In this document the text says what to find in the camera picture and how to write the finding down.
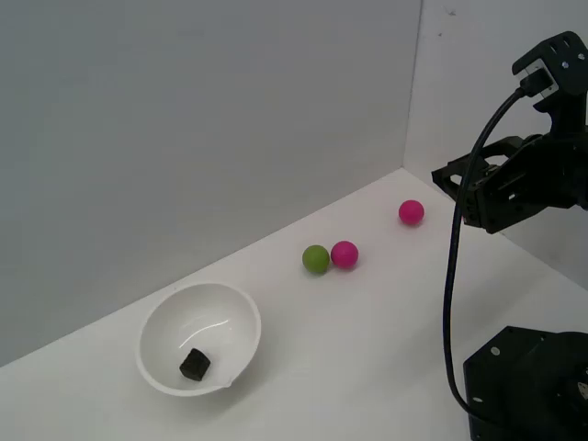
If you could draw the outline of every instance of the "ball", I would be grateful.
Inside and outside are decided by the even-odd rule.
[[[357,247],[348,241],[341,241],[336,243],[331,250],[331,260],[333,263],[342,269],[351,269],[357,263],[359,257],[359,250]]]
[[[329,252],[324,246],[311,245],[302,254],[302,264],[314,274],[326,273],[329,262]]]
[[[406,225],[418,225],[424,217],[424,207],[418,200],[406,200],[398,209],[401,221]]]

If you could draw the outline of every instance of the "pink ball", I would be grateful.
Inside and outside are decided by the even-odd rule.
[[[331,260],[334,265],[343,269],[351,269],[357,263],[359,257],[359,250],[357,247],[348,241],[341,241],[336,243],[331,250]]]
[[[418,200],[406,200],[398,209],[401,221],[406,225],[417,225],[424,217],[424,207]]]

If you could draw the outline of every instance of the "black cable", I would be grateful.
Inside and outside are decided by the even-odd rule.
[[[461,406],[473,418],[480,420],[484,423],[491,424],[496,427],[501,427],[499,424],[489,420],[488,418],[480,415],[478,412],[473,410],[468,403],[461,397],[456,384],[455,371],[453,368],[453,355],[451,353],[451,302],[453,300],[453,285],[456,278],[456,268],[458,265],[458,248],[459,248],[459,231],[461,229],[461,207],[463,207],[466,190],[469,187],[469,181],[473,173],[474,164],[480,156],[481,150],[484,144],[490,137],[490,134],[503,118],[504,114],[513,106],[516,101],[526,96],[527,93],[523,88],[518,87],[512,95],[504,101],[504,103],[498,107],[496,113],[490,118],[486,127],[481,132],[480,137],[476,141],[469,155],[468,162],[466,165],[466,171],[461,177],[461,183],[459,184],[458,196],[456,198],[456,207],[453,210],[453,223],[451,226],[451,242],[449,245],[449,259],[447,262],[447,276],[445,280],[445,295],[443,297],[443,352],[445,355],[445,365],[447,370],[447,381],[449,382],[449,388],[454,398]]]

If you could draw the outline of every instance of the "white backdrop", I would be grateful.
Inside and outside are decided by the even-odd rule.
[[[0,365],[400,167],[419,10],[3,2]]]
[[[431,171],[468,153],[518,86],[513,62],[564,30],[588,43],[587,17],[584,0],[424,0],[404,166],[432,185]],[[548,116],[523,100],[491,141],[548,130]],[[588,288],[588,213],[547,209],[505,234]]]

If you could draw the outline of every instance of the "black block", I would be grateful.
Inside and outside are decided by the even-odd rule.
[[[197,349],[192,349],[180,366],[180,371],[187,379],[202,381],[209,366],[210,360]]]

